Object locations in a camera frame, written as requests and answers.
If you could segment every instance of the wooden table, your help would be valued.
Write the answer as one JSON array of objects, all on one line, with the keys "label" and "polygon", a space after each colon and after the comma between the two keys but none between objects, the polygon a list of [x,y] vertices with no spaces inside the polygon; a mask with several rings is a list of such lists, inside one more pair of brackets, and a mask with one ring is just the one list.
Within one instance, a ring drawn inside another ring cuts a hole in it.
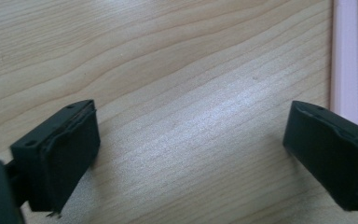
[{"label": "wooden table", "polygon": [[328,106],[332,1],[0,1],[0,160],[65,105],[102,137],[62,218],[358,223],[282,146],[293,100]]}]

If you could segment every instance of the table surface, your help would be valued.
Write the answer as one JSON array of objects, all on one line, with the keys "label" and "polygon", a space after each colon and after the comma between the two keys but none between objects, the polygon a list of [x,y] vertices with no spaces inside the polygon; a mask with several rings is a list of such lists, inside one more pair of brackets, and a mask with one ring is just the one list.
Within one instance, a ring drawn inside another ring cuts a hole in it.
[{"label": "table surface", "polygon": [[84,99],[102,138],[28,223],[358,223],[282,146],[293,100],[328,106],[332,4],[0,1],[0,160]]}]

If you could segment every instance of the pink stick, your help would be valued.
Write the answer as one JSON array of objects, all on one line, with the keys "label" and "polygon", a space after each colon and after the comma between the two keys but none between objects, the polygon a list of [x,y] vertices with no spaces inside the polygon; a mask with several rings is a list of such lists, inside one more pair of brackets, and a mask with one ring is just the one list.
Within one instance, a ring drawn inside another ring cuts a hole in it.
[{"label": "pink stick", "polygon": [[336,0],[331,110],[358,124],[357,0]]}]

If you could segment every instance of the light purple strip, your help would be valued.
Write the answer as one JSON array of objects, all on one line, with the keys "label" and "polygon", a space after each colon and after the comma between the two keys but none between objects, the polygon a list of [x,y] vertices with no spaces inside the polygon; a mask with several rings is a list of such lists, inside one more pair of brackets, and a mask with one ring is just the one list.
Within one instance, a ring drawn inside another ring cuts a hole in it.
[{"label": "light purple strip", "polygon": [[335,0],[331,110],[358,124],[357,0]]}]

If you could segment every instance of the wood grain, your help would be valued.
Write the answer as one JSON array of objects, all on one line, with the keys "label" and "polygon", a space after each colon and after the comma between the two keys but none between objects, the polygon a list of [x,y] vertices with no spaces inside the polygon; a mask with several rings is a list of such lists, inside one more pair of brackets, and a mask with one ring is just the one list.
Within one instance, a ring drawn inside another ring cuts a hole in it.
[{"label": "wood grain", "polygon": [[102,147],[62,218],[358,223],[282,147],[293,100],[328,106],[332,1],[0,1],[0,159],[94,99]]}]

